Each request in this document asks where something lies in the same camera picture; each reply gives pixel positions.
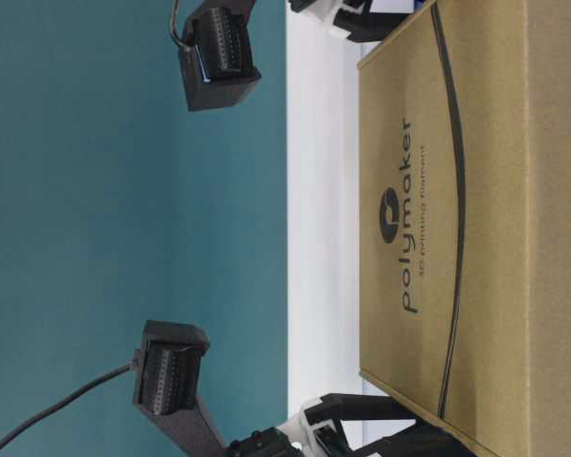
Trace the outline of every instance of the teal wall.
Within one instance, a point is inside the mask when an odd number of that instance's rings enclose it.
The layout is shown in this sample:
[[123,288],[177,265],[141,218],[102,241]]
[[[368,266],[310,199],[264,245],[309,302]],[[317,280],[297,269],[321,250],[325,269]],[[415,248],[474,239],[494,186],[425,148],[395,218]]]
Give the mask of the teal wall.
[[[259,88],[196,114],[169,8],[0,2],[0,437],[126,363],[148,318],[206,329],[201,390],[228,440],[286,417],[285,6],[252,16]],[[179,455],[132,383],[4,455]]]

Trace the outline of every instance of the black cable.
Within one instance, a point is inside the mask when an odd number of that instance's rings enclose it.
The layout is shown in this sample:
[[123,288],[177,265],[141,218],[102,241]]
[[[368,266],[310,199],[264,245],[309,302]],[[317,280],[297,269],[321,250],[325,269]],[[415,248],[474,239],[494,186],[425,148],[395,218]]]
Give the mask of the black cable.
[[184,48],[186,50],[189,49],[178,35],[178,31],[176,30],[175,20],[178,17],[178,8],[180,7],[180,0],[173,0],[173,7],[171,8],[171,16],[169,17],[169,36],[173,42],[178,46],[178,48]]
[[44,411],[41,411],[35,416],[30,417],[26,422],[21,424],[19,427],[14,429],[11,433],[9,433],[7,436],[5,436],[3,439],[0,440],[0,450],[8,443],[10,443],[12,440],[14,440],[17,436],[19,436],[21,433],[26,431],[28,428],[42,421],[43,419],[49,417],[54,412],[57,412],[58,410],[66,407],[74,400],[76,400],[78,397],[90,391],[92,388],[98,387],[99,385],[104,384],[106,381],[109,381],[110,379],[113,379],[123,373],[126,373],[129,370],[131,370],[131,365],[125,365],[124,367],[117,368],[114,371],[105,374],[101,378],[97,378],[95,381],[91,381],[90,383],[80,387],[70,396],[64,398],[61,402],[56,403],[52,407],[48,407]]

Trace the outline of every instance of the white wall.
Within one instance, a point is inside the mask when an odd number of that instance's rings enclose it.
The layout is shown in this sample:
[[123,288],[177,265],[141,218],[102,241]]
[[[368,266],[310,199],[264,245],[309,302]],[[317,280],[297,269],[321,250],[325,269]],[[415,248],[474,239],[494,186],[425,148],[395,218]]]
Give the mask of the white wall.
[[[412,0],[382,1],[411,10]],[[359,376],[358,76],[367,49],[287,15],[288,409]],[[345,425],[353,447],[390,434]]]

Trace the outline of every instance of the polymaker logo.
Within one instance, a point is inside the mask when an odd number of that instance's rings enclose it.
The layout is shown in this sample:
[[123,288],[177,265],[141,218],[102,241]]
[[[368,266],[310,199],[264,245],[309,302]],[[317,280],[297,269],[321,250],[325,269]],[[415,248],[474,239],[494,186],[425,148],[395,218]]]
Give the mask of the polymaker logo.
[[387,189],[381,198],[379,209],[379,225],[381,235],[386,243],[391,244],[398,235],[400,226],[400,201],[398,194],[392,188]]

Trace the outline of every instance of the brown cardboard box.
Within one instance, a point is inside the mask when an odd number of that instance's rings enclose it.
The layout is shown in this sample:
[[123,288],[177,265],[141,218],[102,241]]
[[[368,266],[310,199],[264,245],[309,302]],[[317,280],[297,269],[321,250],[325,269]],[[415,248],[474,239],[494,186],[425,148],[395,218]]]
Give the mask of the brown cardboard box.
[[362,374],[571,456],[571,1],[427,3],[360,64]]

